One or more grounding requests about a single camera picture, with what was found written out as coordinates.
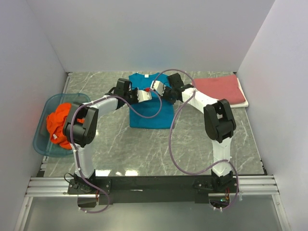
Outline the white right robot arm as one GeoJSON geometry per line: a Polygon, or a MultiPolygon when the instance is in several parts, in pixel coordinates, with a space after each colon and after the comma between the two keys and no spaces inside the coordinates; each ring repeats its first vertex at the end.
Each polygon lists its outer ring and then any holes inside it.
{"type": "Polygon", "coordinates": [[[215,177],[211,186],[217,192],[224,191],[228,186],[226,177],[232,177],[231,140],[236,129],[229,102],[207,96],[191,84],[185,85],[178,73],[168,76],[167,80],[169,86],[162,91],[164,99],[171,103],[181,101],[203,113],[205,131],[213,147],[211,172],[215,177]]]}

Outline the blue t-shirt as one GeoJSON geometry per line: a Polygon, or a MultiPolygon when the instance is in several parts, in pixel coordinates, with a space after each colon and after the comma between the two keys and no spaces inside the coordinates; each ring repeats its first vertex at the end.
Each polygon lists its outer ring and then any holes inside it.
{"type": "MultiPolygon", "coordinates": [[[[133,88],[143,90],[151,86],[152,81],[157,78],[157,81],[162,82],[165,86],[169,86],[167,75],[158,73],[153,75],[142,75],[134,73],[129,76],[133,88]]],[[[152,93],[152,99],[132,105],[142,116],[139,116],[130,109],[129,111],[129,125],[132,128],[145,129],[168,129],[171,126],[174,118],[173,104],[162,100],[159,101],[156,94],[152,93]]]]}

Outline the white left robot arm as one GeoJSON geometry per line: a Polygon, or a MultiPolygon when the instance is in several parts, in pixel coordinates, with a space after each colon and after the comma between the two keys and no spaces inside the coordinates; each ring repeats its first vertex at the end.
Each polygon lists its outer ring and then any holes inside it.
{"type": "Polygon", "coordinates": [[[95,171],[91,143],[96,136],[98,119],[121,108],[125,103],[139,103],[141,97],[142,91],[139,88],[134,88],[130,80],[120,78],[116,86],[100,99],[88,103],[72,103],[63,134],[74,152],[75,174],[83,177],[79,182],[79,188],[84,193],[91,193],[96,189],[96,181],[91,178],[95,171]]]}

